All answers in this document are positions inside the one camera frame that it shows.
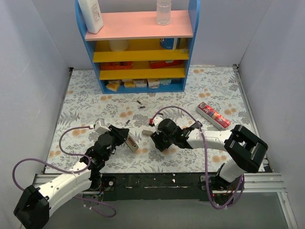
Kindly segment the white air conditioner remote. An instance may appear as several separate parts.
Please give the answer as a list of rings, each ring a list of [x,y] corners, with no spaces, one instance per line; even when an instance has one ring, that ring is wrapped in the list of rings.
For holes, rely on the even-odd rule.
[[[129,149],[134,153],[139,149],[138,145],[130,135],[127,137],[125,143],[129,147]]]

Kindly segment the grey remote battery cover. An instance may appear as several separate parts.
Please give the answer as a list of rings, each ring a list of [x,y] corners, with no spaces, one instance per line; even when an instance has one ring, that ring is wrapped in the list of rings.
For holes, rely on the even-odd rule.
[[[145,136],[150,136],[151,134],[153,134],[153,131],[150,130],[142,130],[142,134]]]

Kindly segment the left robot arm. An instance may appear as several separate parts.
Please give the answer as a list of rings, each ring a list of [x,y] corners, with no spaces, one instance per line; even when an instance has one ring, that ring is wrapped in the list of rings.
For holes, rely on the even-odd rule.
[[[94,124],[88,127],[100,135],[94,146],[80,155],[80,160],[69,170],[63,170],[55,179],[35,187],[22,189],[22,195],[13,214],[26,229],[41,229],[50,216],[64,203],[85,190],[96,191],[101,187],[100,170],[129,136],[128,128],[113,125],[102,127]]]

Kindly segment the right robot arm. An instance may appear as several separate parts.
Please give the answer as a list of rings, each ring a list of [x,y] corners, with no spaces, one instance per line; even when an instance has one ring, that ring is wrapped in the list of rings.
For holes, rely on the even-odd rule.
[[[268,145],[243,125],[232,130],[200,130],[199,124],[180,128],[173,120],[155,117],[149,121],[155,127],[151,139],[159,151],[175,145],[181,149],[216,149],[226,151],[231,160],[221,165],[216,175],[208,180],[214,190],[228,189],[244,173],[257,173],[268,150]]]

